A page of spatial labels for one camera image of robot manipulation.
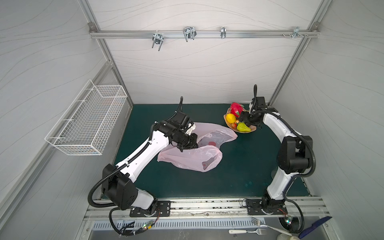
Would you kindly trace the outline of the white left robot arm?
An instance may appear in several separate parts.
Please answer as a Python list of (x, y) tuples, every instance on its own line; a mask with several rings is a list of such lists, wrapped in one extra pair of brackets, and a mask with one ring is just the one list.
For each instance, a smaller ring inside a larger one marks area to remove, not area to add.
[(108, 164), (103, 177), (90, 190), (87, 200), (94, 208), (117, 207), (119, 210), (140, 208), (148, 215), (157, 209), (157, 198), (135, 187), (143, 169), (163, 149), (175, 146), (180, 152), (197, 149), (193, 120), (183, 112), (180, 102), (171, 117), (151, 125), (149, 137), (127, 158), (115, 166)]

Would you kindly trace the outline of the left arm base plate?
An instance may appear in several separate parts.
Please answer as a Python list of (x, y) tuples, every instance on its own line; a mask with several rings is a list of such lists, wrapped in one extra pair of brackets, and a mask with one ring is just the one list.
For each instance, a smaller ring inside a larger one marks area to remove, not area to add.
[(148, 210), (134, 207), (130, 211), (131, 218), (169, 217), (171, 214), (171, 201), (157, 201)]

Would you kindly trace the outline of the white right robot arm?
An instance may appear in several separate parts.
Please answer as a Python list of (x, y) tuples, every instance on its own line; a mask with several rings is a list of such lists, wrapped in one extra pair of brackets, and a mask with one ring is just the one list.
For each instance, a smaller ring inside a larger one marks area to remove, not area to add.
[(287, 192), (297, 178), (306, 178), (313, 174), (316, 157), (312, 138), (295, 131), (275, 108), (266, 104), (264, 97), (257, 96), (257, 85), (254, 85), (253, 92), (249, 110), (240, 114), (240, 122), (257, 128), (265, 125), (281, 142), (277, 153), (277, 171), (257, 204), (265, 214), (271, 215), (288, 200)]

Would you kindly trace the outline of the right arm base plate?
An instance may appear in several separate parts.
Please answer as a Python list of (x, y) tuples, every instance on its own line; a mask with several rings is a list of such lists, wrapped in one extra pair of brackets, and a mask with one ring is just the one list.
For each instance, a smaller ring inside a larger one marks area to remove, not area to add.
[(250, 216), (287, 214), (284, 200), (245, 199), (246, 209)]

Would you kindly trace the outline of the pink plastic bag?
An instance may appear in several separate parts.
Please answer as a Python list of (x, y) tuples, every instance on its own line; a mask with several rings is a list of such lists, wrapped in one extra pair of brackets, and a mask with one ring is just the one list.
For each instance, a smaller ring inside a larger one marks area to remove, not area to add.
[(231, 129), (212, 123), (195, 123), (193, 133), (198, 135), (199, 147), (181, 152), (176, 147), (169, 145), (158, 154), (157, 161), (174, 165), (177, 168), (208, 172), (221, 162), (223, 153), (220, 147), (237, 139), (238, 135)]

